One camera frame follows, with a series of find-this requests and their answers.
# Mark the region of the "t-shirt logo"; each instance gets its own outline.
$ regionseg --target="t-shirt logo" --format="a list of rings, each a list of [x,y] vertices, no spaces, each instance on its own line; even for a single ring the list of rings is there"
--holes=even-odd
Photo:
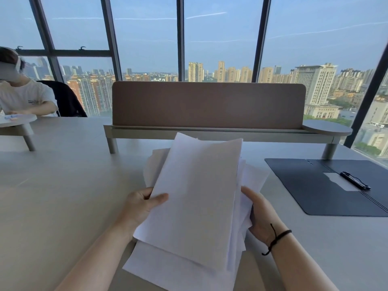
[[[28,100],[28,103],[32,104],[32,105],[39,105],[39,101],[38,100]]]

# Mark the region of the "person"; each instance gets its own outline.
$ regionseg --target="person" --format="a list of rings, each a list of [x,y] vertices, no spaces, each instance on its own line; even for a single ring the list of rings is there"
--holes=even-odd
[[[168,200],[166,193],[150,198],[152,189],[146,188],[128,195],[114,224],[95,241],[56,291],[108,290],[135,229],[147,218],[150,210]],[[250,232],[269,246],[275,238],[271,224],[278,234],[288,228],[263,195],[244,186],[241,192],[253,202],[253,226]],[[287,291],[338,291],[292,233],[280,239],[271,253]]]
[[[0,47],[0,112],[57,116],[53,90],[24,75],[25,66],[15,50]]]

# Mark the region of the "black string bracelet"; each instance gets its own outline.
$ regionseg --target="black string bracelet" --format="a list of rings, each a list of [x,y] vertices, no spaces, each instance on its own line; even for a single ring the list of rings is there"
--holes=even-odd
[[[274,226],[272,225],[272,224],[270,224],[271,225],[271,227],[272,227],[272,229],[274,230],[274,233],[275,233],[275,239],[271,242],[271,244],[269,245],[269,247],[268,247],[268,252],[266,253],[266,254],[264,254],[264,253],[262,253],[262,255],[268,255],[270,252],[271,252],[271,250],[272,250],[272,247],[274,247],[274,245],[280,240],[280,239],[282,239],[285,235],[287,235],[287,234],[289,234],[289,233],[292,233],[292,231],[291,230],[287,230],[287,231],[284,231],[283,233],[281,233],[279,236],[278,235],[276,235],[276,231],[275,231],[275,228],[274,228]]]

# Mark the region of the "black desk mat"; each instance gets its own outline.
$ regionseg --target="black desk mat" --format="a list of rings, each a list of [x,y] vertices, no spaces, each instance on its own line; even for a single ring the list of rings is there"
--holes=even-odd
[[[388,170],[368,160],[266,158],[308,215],[388,216]],[[349,172],[371,190],[345,191],[323,172]]]

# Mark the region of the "glass pane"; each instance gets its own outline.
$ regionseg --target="glass pane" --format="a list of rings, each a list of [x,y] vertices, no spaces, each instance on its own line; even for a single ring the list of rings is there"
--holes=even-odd
[[[177,0],[111,0],[123,80],[178,81]]]
[[[306,119],[350,126],[386,45],[387,6],[272,0],[259,83],[302,83]]]
[[[101,0],[41,0],[56,49],[107,50]]]
[[[388,71],[369,107],[352,149],[388,168]]]
[[[43,49],[28,0],[0,0],[0,46]]]
[[[252,80],[263,0],[185,0],[186,81]]]
[[[59,57],[64,81],[74,91],[88,116],[112,116],[111,58]]]
[[[23,73],[36,81],[53,81],[47,57],[22,57],[26,62]]]

